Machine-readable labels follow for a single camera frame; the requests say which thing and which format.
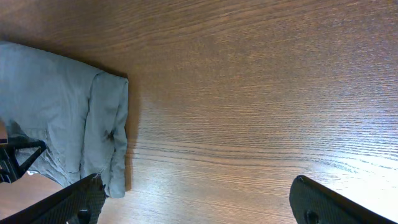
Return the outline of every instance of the black object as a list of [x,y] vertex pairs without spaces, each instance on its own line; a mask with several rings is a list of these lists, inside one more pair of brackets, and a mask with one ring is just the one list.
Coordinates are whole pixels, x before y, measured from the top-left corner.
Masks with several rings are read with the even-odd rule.
[[298,224],[396,224],[304,175],[294,179],[289,201]]
[[[16,150],[38,147],[22,165],[18,164],[15,157]],[[0,183],[13,183],[20,179],[33,162],[46,150],[47,146],[43,141],[36,142],[17,142],[0,145]]]
[[105,203],[105,190],[99,174],[60,190],[0,224],[95,224]]

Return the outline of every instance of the brown wood tabletop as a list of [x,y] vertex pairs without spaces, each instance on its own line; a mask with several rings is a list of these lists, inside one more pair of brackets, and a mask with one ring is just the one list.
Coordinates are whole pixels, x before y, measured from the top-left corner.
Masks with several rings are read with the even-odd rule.
[[295,223],[299,174],[398,222],[397,1],[0,3],[0,38],[129,79],[100,223]]

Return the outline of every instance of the gray fabric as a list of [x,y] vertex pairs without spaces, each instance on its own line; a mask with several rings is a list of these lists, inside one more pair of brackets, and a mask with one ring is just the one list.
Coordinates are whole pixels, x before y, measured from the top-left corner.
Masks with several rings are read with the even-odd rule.
[[[41,139],[33,164],[66,187],[101,173],[106,193],[123,197],[128,81],[59,55],[0,42],[0,118],[10,137]],[[32,151],[18,153],[24,160]]]

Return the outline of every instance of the folded cloth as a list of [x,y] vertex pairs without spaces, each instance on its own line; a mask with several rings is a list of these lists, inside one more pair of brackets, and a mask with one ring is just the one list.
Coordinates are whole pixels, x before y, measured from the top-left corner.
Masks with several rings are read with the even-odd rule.
[[[0,42],[0,118],[9,137],[49,147],[32,165],[66,187],[101,173],[106,193],[123,197],[128,81],[87,64]],[[19,152],[24,160],[29,150]]]

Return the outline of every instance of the gray cloth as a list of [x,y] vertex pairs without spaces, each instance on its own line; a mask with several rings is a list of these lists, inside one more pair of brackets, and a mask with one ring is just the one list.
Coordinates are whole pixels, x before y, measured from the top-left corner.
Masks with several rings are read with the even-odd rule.
[[[32,165],[66,187],[101,173],[106,193],[123,197],[128,81],[87,64],[0,42],[0,118],[9,137],[49,149]],[[23,161],[32,150],[20,151]]]

